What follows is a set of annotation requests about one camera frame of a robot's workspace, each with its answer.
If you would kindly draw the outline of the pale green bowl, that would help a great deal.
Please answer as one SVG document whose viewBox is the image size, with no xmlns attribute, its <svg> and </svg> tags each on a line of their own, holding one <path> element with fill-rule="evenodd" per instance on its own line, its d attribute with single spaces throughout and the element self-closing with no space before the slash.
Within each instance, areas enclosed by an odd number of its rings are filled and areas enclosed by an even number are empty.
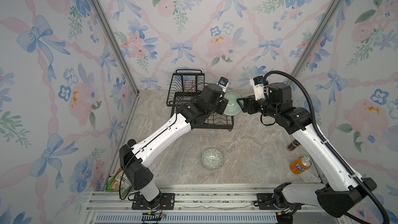
<svg viewBox="0 0 398 224">
<path fill-rule="evenodd" d="M 238 104 L 238 99 L 241 98 L 241 95 L 237 92 L 227 92 L 224 95 L 224 98 L 228 100 L 228 104 L 224 110 L 224 115 L 226 116 L 236 116 L 241 112 L 241 107 Z"/>
</svg>

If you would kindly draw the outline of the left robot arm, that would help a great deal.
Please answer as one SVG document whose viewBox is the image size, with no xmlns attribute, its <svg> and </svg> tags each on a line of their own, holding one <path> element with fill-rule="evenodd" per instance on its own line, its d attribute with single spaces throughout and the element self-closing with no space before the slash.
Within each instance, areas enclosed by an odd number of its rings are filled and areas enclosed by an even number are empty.
<svg viewBox="0 0 398 224">
<path fill-rule="evenodd" d="M 216 84 L 207 84 L 199 95 L 182 103 L 153 134 L 139 143 L 129 140 L 119 149 L 124 176 L 148 203 L 157 203 L 161 199 L 161 192 L 148 167 L 174 141 L 204 123 L 210 115 L 223 114 L 228 104 L 224 97 L 228 85 L 229 80 L 225 77 L 221 77 Z"/>
</svg>

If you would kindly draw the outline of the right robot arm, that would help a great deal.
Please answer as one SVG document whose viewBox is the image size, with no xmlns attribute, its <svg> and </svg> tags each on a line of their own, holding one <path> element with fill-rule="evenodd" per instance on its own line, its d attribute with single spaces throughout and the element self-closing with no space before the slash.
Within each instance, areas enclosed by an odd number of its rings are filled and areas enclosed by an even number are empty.
<svg viewBox="0 0 398 224">
<path fill-rule="evenodd" d="M 271 117 L 298 141 L 326 178 L 324 184 L 283 183 L 274 189 L 272 203 L 279 209 L 302 205 L 321 207 L 333 217 L 346 215 L 364 198 L 378 202 L 377 185 L 357 173 L 321 132 L 311 96 L 294 77 L 287 75 L 304 94 L 308 108 L 294 107 L 292 89 L 285 83 L 269 84 L 264 76 L 250 80 L 254 95 L 238 99 L 244 113 Z"/>
</svg>

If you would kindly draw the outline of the dark cap spice bottle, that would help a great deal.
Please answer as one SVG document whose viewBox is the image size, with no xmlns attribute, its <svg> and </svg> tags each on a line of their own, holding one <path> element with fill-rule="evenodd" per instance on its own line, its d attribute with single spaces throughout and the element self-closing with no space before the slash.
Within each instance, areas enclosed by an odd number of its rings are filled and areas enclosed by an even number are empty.
<svg viewBox="0 0 398 224">
<path fill-rule="evenodd" d="M 296 148 L 298 148 L 299 146 L 301 146 L 301 143 L 297 140 L 293 140 L 288 146 L 287 149 L 289 151 L 294 151 Z"/>
</svg>

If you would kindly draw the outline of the green white patterned bowl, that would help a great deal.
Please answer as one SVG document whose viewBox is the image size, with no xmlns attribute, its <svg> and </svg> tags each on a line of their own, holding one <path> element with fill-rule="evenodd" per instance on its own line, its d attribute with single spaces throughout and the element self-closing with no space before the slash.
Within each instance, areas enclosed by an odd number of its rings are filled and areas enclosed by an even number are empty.
<svg viewBox="0 0 398 224">
<path fill-rule="evenodd" d="M 201 162 L 209 170 L 218 170 L 224 164 L 224 156 L 218 149 L 208 148 L 202 153 Z"/>
</svg>

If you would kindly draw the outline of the left dark cap bottle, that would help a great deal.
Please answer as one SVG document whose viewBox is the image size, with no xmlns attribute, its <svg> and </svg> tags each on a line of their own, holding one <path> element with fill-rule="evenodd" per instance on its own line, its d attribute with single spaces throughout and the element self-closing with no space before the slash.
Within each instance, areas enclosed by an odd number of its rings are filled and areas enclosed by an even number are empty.
<svg viewBox="0 0 398 224">
<path fill-rule="evenodd" d="M 127 145 L 128 145 L 129 147 L 133 147 L 135 144 L 136 144 L 136 140 L 134 140 L 134 139 L 130 139 L 130 140 L 128 140 L 128 142 L 127 142 Z"/>
</svg>

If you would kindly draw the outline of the green packet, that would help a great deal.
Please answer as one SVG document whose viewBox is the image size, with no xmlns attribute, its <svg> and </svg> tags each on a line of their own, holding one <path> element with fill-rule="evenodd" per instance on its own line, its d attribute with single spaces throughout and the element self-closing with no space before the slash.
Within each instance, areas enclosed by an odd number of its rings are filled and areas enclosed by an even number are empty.
<svg viewBox="0 0 398 224">
<path fill-rule="evenodd" d="M 123 170 L 119 169 L 117 173 L 111 179 L 108 180 L 105 187 L 105 191 L 106 192 L 119 191 L 123 195 L 130 190 L 131 186 L 132 184 L 124 175 Z"/>
</svg>

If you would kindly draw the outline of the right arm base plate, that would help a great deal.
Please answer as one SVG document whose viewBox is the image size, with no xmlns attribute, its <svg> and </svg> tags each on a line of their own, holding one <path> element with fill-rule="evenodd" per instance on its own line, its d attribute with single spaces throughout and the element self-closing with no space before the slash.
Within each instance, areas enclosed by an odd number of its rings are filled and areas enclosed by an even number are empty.
<svg viewBox="0 0 398 224">
<path fill-rule="evenodd" d="M 254 206 L 260 210 L 279 210 L 279 211 L 293 211 L 294 209 L 301 209 L 302 204 L 289 203 L 282 195 L 275 195 L 273 193 L 258 193 L 256 194 L 256 201 Z"/>
</svg>

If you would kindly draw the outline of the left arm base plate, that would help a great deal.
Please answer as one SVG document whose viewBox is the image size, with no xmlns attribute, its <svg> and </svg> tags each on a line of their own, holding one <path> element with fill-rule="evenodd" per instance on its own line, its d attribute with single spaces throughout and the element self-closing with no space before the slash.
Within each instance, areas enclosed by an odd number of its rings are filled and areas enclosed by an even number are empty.
<svg viewBox="0 0 398 224">
<path fill-rule="evenodd" d="M 152 201 L 147 201 L 141 193 L 135 193 L 132 201 L 132 210 L 173 210 L 175 205 L 174 193 L 160 193 Z"/>
</svg>

